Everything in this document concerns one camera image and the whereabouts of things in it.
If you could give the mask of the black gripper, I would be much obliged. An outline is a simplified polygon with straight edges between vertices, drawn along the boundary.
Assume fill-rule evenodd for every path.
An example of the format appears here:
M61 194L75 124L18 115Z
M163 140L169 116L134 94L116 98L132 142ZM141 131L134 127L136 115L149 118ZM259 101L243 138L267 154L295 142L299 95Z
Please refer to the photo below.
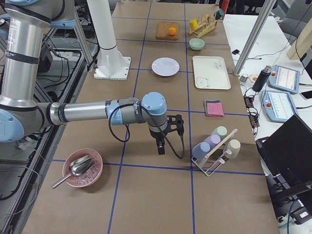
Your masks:
M154 126L149 126L149 131L150 134L153 138L156 139L156 145L157 145L157 151L159 155L164 155L165 154L165 138L163 135L167 135L166 130L162 130L163 134L161 133L161 131Z

